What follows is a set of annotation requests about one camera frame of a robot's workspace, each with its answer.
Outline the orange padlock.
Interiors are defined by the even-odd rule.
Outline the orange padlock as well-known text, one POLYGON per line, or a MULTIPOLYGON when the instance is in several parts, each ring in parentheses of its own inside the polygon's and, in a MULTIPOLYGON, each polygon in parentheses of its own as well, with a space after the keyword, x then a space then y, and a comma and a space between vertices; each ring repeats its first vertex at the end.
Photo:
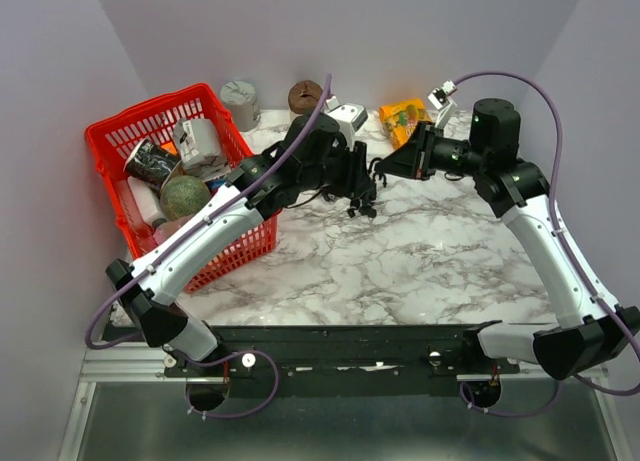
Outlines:
POLYGON ((377 165, 378 162, 379 162, 379 159, 374 159, 370 163, 368 168, 368 175, 374 184, 380 183, 382 187, 385 188, 388 185, 387 176, 384 173, 378 172, 376 170, 375 166, 377 165))

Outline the black key bunch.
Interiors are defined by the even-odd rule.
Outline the black key bunch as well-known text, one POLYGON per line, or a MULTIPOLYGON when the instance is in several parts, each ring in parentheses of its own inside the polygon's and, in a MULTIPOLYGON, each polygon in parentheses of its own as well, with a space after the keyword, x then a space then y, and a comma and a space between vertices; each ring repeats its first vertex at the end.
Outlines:
POLYGON ((377 216, 377 210, 374 208, 371 202, 363 201, 361 199, 353 199, 350 201, 347 214, 350 218, 354 218, 357 214, 366 216, 369 219, 375 219, 377 216))

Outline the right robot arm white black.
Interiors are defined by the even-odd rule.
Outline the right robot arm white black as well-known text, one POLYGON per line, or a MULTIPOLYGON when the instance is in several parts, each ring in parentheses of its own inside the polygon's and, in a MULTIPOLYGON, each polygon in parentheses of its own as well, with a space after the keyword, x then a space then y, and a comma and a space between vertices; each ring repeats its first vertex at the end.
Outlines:
POLYGON ((628 333, 639 331, 639 310, 622 307, 598 281, 556 210, 539 167, 519 158, 521 117, 509 101, 474 104, 465 141, 421 121, 409 140, 377 162, 375 173, 426 181, 438 171, 469 176, 478 195, 514 234, 540 277, 557 322, 531 327, 490 322, 460 348, 460 360, 480 373, 496 358, 540 365, 564 380, 617 357, 628 333))

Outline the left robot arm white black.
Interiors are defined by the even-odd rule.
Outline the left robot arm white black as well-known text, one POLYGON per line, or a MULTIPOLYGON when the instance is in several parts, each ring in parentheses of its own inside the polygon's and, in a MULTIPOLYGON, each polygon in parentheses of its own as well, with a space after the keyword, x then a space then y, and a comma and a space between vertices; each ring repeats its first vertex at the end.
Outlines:
POLYGON ((180 352, 201 376, 214 374, 222 361, 218 338, 176 306, 177 296, 208 262, 305 191, 348 199, 351 216, 375 217, 376 184, 366 157, 366 144, 348 143, 330 116, 298 117, 283 140, 243 159, 167 241, 132 263, 113 261, 107 277, 146 344, 180 352))

